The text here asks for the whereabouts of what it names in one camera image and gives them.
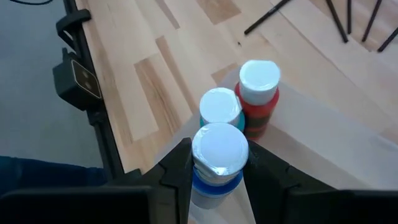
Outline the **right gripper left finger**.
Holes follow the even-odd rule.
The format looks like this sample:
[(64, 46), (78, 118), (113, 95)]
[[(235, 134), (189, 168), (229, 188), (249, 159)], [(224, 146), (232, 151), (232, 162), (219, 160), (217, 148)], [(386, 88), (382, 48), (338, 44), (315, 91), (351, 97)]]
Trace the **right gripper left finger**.
[(17, 190), (0, 198), (0, 224), (187, 224), (192, 141), (183, 138), (151, 170), (101, 187)]

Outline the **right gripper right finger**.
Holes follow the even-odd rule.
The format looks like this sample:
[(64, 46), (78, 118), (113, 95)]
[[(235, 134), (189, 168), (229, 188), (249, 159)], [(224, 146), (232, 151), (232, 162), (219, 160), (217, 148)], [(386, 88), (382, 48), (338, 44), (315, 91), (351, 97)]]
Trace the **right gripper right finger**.
[(254, 141), (243, 178), (257, 224), (398, 224), (398, 191), (338, 190)]

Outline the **small blue paint bottle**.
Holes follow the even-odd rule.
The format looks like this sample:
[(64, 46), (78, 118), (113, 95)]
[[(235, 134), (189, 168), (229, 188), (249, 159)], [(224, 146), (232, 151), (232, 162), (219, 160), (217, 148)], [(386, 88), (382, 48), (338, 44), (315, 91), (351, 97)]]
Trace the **small blue paint bottle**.
[(228, 123), (209, 123), (192, 140), (191, 201), (200, 208), (218, 207), (243, 179), (249, 144), (244, 134)]

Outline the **small red paint bottle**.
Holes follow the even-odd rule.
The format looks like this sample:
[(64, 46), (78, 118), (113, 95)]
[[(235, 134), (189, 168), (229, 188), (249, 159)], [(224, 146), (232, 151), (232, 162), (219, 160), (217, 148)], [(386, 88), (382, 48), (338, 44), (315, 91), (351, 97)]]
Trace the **small red paint bottle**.
[(280, 68), (271, 60), (248, 60), (239, 70), (234, 91), (245, 117), (244, 135), (259, 139), (279, 100)]

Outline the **small teal paint bottle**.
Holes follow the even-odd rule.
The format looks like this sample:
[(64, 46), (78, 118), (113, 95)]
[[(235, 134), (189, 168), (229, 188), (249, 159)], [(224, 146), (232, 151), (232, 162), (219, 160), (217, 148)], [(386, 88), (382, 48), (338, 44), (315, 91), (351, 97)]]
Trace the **small teal paint bottle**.
[(201, 127), (208, 123), (228, 123), (244, 131), (243, 108), (233, 90), (224, 87), (208, 90), (200, 100), (199, 112)]

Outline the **dark blue object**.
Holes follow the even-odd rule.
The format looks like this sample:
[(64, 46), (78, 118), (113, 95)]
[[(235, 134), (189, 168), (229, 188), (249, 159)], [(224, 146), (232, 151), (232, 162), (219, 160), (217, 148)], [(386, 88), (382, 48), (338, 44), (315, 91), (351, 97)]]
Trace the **dark blue object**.
[(0, 156), (0, 197), (19, 189), (100, 186), (106, 182), (102, 168)]

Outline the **small black table clamp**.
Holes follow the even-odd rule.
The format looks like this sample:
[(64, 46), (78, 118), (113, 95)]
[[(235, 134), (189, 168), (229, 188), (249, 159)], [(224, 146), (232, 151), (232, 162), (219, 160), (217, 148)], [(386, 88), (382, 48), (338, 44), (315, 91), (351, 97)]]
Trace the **small black table clamp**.
[(91, 14), (87, 9), (67, 14), (56, 23), (58, 36), (72, 49), (75, 49), (73, 36), (77, 34), (82, 23), (89, 21)]

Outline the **black aluminium table frame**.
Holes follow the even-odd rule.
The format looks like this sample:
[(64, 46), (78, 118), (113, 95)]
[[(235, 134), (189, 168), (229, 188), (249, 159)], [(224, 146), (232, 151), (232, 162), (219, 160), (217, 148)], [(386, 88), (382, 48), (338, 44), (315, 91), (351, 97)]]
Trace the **black aluminium table frame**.
[[(62, 1), (67, 14), (81, 10), (77, 8), (76, 0)], [(83, 30), (84, 23), (82, 23), (77, 34), (73, 36), (75, 45), (75, 49), (73, 49), (73, 51), (79, 58), (82, 65), (91, 73), (95, 73), (85, 31)], [(134, 169), (129, 172), (126, 172), (123, 169), (104, 101), (100, 101), (96, 105), (90, 107), (87, 112), (87, 116), (90, 125), (92, 125), (95, 130), (104, 171), (108, 180), (122, 179), (123, 177), (129, 178), (131, 180), (140, 178), (142, 175), (140, 169)]]

